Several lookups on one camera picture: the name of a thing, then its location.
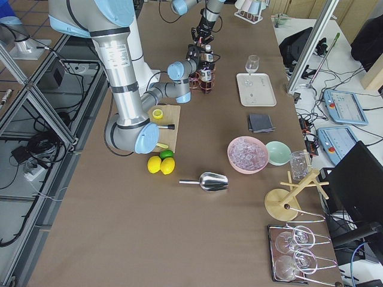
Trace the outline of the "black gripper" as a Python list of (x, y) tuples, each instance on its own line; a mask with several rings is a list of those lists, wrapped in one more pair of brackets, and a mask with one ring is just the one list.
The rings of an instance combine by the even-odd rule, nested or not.
[(201, 17), (196, 28), (191, 28), (191, 36), (195, 43), (209, 44), (214, 40), (212, 29), (215, 22), (208, 21), (204, 16)]
[(203, 60), (203, 51), (204, 51), (203, 47), (200, 47), (196, 44), (188, 45), (186, 59), (191, 60), (192, 62), (195, 62), (196, 71), (209, 67), (209, 63)]

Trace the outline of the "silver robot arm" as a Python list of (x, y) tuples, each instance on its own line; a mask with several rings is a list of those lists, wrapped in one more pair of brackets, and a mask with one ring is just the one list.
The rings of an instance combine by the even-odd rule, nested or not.
[[(174, 0), (171, 1), (171, 8), (173, 12), (182, 16), (198, 3), (200, 3), (198, 0)], [(200, 11), (201, 18), (199, 24), (195, 28), (191, 28), (192, 39), (195, 43), (209, 44), (214, 40), (212, 31), (224, 3), (225, 1), (221, 0), (205, 1), (204, 7)]]
[(105, 128), (108, 145), (148, 154), (159, 140), (159, 127), (148, 110), (164, 97), (178, 103), (191, 99), (189, 77), (200, 67), (200, 49), (192, 45), (185, 60), (168, 66), (169, 83), (153, 83), (141, 94), (130, 55), (128, 37), (135, 19), (132, 1), (49, 1), (51, 27), (61, 33), (93, 41), (118, 113)]

